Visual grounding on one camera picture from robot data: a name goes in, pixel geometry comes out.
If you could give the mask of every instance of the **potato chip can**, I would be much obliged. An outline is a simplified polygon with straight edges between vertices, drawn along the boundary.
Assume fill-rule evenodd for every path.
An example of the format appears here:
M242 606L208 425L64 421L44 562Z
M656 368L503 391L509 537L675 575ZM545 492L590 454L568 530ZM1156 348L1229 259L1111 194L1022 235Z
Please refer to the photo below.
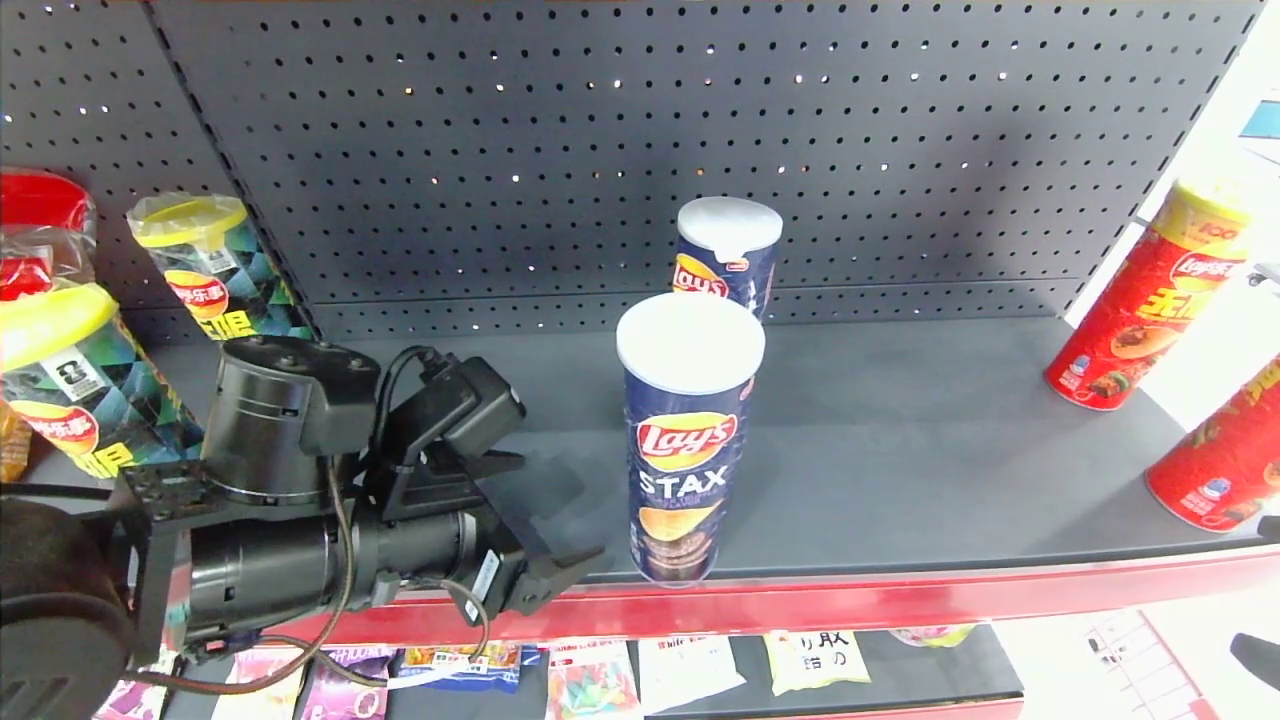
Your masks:
M100 480L200 457L204 433L97 284L0 304L4 398Z
M764 329L705 293L668 293L622 315L631 556L680 587L710 573L746 442Z
M128 220L133 238L210 340L311 338L239 200L169 192L140 200Z
M1170 512L1215 533L1280 497L1280 356L1152 465L1147 487Z
M676 217L680 242L671 290L727 297L764 319L782 217L737 197L700 197Z
M1179 179L1044 379L1066 400L1115 410L1248 258L1251 206L1235 181Z

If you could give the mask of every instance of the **yellow lid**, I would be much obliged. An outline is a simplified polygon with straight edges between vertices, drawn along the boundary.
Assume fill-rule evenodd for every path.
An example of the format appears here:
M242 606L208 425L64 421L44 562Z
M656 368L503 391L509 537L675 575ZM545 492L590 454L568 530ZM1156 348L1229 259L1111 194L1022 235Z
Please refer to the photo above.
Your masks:
M248 211L234 197L179 193L145 197L129 211L133 240L142 247L169 247L216 238L244 222Z
M0 372L67 350L110 322L116 307L97 283L0 302Z

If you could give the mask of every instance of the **gray shelf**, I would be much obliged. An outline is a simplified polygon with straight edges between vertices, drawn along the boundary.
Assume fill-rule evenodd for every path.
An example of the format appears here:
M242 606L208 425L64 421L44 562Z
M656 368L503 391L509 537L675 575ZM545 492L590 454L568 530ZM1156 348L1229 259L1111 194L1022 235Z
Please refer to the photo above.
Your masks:
M1262 543L1252 528L1197 530L1148 496L1140 473L1183 434L1151 398L1100 414L1044 384L1068 333L1051 319L769 327L713 577L1059 565ZM406 342L346 345L385 363ZM529 405L522 430L499 446L529 465L484 483L494 505L531 516L552 550L603 543L611 565L589 582L637 580L622 523L613 334L436 345L486 357ZM214 346L152 354L204 418ZM73 473L58 456L37 469L40 479Z
M1021 683L991 626L973 632L960 647L929 650L909 647L888 633L858 633L858 646L872 682L836 683L826 688L795 691L774 697L769 660L758 637L732 638L733 657L746 684L698 702L671 708L653 717L672 720L736 720L745 717L805 717L833 712L859 712L924 707L938 703L983 702L1019 698ZM631 664L637 676L635 643ZM191 674L221 680L230 662L210 664ZM166 720L209 717L214 698L178 694ZM547 667L525 669L520 691L503 693L458 693L431 688L396 691L389 702L389 720L420 716L448 720L541 720L547 707Z

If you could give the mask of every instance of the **white plastic lid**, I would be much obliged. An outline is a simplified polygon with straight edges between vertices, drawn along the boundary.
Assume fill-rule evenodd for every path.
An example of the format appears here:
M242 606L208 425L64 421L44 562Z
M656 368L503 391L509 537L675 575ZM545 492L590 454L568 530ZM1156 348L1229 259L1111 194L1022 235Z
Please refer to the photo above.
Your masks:
M668 292L622 314L618 359L658 389L714 395L745 383L760 368L764 328L732 300Z
M676 227L689 242L728 263L768 247L782 237L782 215L772 208L740 197L699 197L676 215Z

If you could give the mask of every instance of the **label sticker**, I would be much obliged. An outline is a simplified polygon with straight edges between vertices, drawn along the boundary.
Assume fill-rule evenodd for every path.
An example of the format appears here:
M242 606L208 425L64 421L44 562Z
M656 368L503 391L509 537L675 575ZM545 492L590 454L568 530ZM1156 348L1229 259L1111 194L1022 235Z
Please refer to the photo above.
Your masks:
M498 574L498 556L490 550L484 556L484 562L480 564L480 573L476 574L476 582L471 585L471 592L476 593L476 597L481 600L488 598L489 585L493 584L493 578ZM466 609L467 618L472 621L480 615L480 609L475 606L470 600L467 601Z
M212 252L201 252L201 258L205 260L205 265L209 268L210 273L225 273L227 270L234 270L239 265L236 263L236 258L232 255L230 250L221 247L214 250Z
M72 402L79 402L108 384L76 347L55 352L41 360L40 365Z

